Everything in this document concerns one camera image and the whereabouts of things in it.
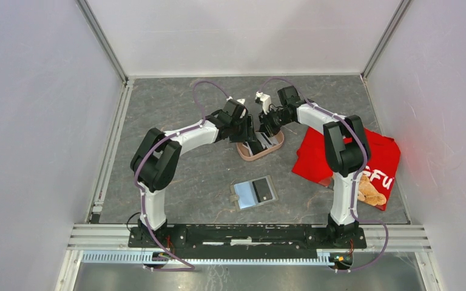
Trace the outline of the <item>pink oval tray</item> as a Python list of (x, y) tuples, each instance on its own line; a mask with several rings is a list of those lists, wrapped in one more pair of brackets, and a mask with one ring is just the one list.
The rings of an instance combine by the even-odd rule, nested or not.
[(278, 139), (278, 141), (280, 142), (280, 144), (278, 144), (277, 146), (275, 147), (272, 147), (270, 149), (265, 149), (263, 152), (257, 154), (257, 155), (254, 155), (254, 156), (251, 156), (251, 151), (249, 149), (249, 147), (247, 146), (247, 144), (245, 142), (243, 143), (236, 143), (236, 148), (237, 148), (237, 151), (238, 151), (238, 154), (240, 155), (240, 157), (242, 159), (244, 159), (245, 161), (255, 161), (256, 159), (260, 159), (276, 150), (278, 150), (279, 148), (282, 147), (283, 143), (284, 143), (284, 140), (285, 140), (285, 136), (283, 134), (282, 131), (280, 131), (278, 134), (276, 134), (276, 137)]

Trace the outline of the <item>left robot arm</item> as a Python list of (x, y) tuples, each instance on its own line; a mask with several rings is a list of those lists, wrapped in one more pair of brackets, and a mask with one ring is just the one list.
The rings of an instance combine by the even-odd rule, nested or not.
[(145, 225), (143, 239), (152, 247), (166, 240), (162, 227), (167, 219), (164, 210), (165, 188), (172, 182), (180, 157), (198, 147), (228, 139), (230, 142), (254, 142), (252, 115), (244, 99), (226, 100), (216, 110), (195, 124), (163, 132), (150, 129), (133, 155), (130, 168), (133, 183), (140, 190), (140, 221)]

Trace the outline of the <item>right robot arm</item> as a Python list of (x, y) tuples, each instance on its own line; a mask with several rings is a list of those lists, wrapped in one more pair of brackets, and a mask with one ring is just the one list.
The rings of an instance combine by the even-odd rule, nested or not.
[(255, 102), (262, 106), (260, 130), (275, 135), (283, 125), (296, 122), (323, 135), (326, 163), (334, 178), (326, 240), (333, 247), (342, 247), (359, 229), (357, 195), (370, 157), (362, 121), (356, 115), (338, 115), (302, 99), (294, 86), (279, 90), (278, 96), (281, 104), (276, 107), (269, 95), (261, 91), (255, 94)]

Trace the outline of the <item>grey card holder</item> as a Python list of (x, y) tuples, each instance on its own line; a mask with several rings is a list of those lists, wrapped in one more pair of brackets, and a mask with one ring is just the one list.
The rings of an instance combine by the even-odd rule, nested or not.
[[(254, 188), (252, 182), (257, 179), (267, 178), (269, 185), (271, 186), (272, 194), (274, 196), (273, 200), (259, 203), (255, 196)], [(240, 182), (231, 185), (231, 196), (229, 197), (230, 202), (235, 206), (237, 211), (242, 211), (250, 209), (253, 207), (259, 207), (267, 203), (276, 202), (279, 200), (278, 194), (276, 192), (274, 183), (270, 176), (263, 176), (261, 178), (252, 179), (245, 182)]]

